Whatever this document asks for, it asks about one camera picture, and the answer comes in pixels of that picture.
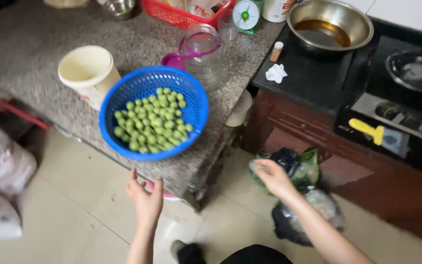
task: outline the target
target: blue plastic colander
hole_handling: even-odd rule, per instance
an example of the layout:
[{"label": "blue plastic colander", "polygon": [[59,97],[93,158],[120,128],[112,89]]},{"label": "blue plastic colander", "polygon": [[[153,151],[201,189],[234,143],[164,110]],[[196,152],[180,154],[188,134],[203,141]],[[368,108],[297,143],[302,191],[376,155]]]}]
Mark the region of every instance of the blue plastic colander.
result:
[{"label": "blue plastic colander", "polygon": [[[169,87],[172,91],[185,96],[187,106],[182,111],[181,119],[189,123],[194,130],[188,133],[188,139],[180,145],[159,153],[138,153],[128,148],[128,143],[114,135],[118,126],[114,117],[117,110],[127,110],[126,102],[147,98],[156,94],[159,87]],[[200,82],[181,69],[167,66],[150,66],[137,69],[118,81],[105,96],[99,115],[99,126],[102,137],[107,144],[121,155],[139,160],[156,161],[172,157],[189,147],[201,131],[208,119],[208,98]]]}]

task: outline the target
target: kitchen scale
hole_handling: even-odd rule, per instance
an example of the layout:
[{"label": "kitchen scale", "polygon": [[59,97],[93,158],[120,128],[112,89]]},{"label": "kitchen scale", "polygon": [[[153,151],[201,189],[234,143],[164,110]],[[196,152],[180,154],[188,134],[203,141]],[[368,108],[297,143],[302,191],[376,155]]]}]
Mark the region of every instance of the kitchen scale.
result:
[{"label": "kitchen scale", "polygon": [[241,20],[239,23],[239,31],[253,35],[255,33],[255,26],[258,24],[263,8],[263,0],[241,0],[235,4],[234,10],[240,13]]}]

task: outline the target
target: hand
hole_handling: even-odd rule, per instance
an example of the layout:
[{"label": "hand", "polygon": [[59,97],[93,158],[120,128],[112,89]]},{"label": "hand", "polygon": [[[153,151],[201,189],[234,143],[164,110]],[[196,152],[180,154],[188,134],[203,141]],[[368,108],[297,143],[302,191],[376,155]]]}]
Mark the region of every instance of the hand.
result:
[{"label": "hand", "polygon": [[130,171],[125,192],[135,204],[138,228],[156,228],[162,206],[164,205],[164,182],[158,179],[155,182],[154,192],[144,189],[146,182],[138,183],[136,169]]},{"label": "hand", "polygon": [[284,202],[290,202],[301,197],[286,171],[279,164],[267,159],[255,160],[255,164],[265,167],[264,169],[256,167],[255,172],[272,194]]}]

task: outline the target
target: tiled floor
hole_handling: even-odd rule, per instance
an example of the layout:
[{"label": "tiled floor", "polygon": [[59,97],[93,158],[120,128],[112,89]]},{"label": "tiled floor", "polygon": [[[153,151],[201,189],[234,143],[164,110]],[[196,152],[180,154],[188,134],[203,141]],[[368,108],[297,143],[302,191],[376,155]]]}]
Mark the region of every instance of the tiled floor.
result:
[{"label": "tiled floor", "polygon": [[[200,215],[166,201],[154,262],[174,263],[173,240],[201,243],[208,264],[255,243],[278,249],[295,264],[325,263],[311,248],[278,240],[270,211],[276,199],[248,175],[252,155],[226,158],[220,194]],[[135,211],[124,194],[128,171],[94,149],[50,132],[43,163],[22,197],[24,235],[0,241],[0,264],[121,264],[135,233]],[[378,263],[422,264],[422,241],[336,197],[347,219],[345,236]]]}]

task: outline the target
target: brown liquid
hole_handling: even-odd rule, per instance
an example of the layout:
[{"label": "brown liquid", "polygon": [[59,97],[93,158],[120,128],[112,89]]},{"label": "brown liquid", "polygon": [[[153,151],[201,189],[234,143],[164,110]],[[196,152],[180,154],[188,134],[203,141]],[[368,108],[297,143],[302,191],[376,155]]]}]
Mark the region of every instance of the brown liquid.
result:
[{"label": "brown liquid", "polygon": [[349,47],[348,34],[338,26],[321,20],[304,20],[296,23],[294,29],[302,37],[328,47]]}]

